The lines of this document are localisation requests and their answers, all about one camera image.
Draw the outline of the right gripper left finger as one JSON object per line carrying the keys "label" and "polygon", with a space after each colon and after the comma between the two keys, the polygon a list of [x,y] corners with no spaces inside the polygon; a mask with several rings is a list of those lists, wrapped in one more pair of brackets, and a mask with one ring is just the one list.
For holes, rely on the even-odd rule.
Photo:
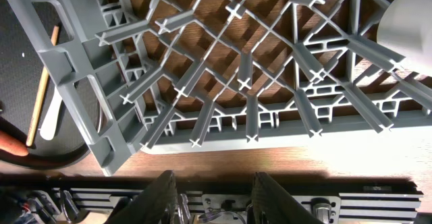
{"label": "right gripper left finger", "polygon": [[177,189],[173,171],[164,171],[131,203],[111,215],[108,224],[175,223]]}

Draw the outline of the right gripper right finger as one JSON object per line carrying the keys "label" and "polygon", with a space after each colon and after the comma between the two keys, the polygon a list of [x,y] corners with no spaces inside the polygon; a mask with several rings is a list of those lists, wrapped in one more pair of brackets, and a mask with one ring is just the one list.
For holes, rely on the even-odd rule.
{"label": "right gripper right finger", "polygon": [[255,173],[251,200],[255,223],[314,223],[314,217],[265,172]]}

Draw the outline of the white plastic fork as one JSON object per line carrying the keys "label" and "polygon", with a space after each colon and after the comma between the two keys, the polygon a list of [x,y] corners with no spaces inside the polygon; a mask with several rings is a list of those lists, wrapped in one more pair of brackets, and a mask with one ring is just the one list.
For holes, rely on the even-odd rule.
{"label": "white plastic fork", "polygon": [[49,108],[40,127],[39,133],[44,140],[50,141],[55,137],[62,101],[62,97],[55,87]]}

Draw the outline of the orange carrot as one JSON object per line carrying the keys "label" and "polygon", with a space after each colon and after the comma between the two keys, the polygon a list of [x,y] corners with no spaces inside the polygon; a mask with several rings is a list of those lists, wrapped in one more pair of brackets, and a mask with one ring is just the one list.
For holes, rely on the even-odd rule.
{"label": "orange carrot", "polygon": [[25,144],[3,131],[0,131],[0,149],[19,157],[25,157],[29,154]]}

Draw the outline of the wooden chopstick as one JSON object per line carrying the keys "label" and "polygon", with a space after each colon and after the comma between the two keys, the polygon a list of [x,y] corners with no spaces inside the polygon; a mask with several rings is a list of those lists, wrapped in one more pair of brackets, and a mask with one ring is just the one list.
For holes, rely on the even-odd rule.
{"label": "wooden chopstick", "polygon": [[28,137],[26,139],[27,147],[33,145],[34,138],[36,136],[36,130],[39,123],[40,114],[42,111],[42,106],[45,98],[45,92],[47,89],[48,81],[49,81],[49,73],[47,69],[44,67],[39,81],[38,91],[36,94],[36,100],[35,100],[34,109],[32,113],[32,119],[30,121],[30,127],[28,130]]}

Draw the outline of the white cup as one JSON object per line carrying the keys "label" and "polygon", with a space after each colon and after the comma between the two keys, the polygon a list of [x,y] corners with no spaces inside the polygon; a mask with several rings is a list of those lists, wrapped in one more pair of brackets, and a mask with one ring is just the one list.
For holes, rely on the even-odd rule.
{"label": "white cup", "polygon": [[431,75],[431,0],[394,0],[377,30],[377,42],[405,59],[404,69]]}

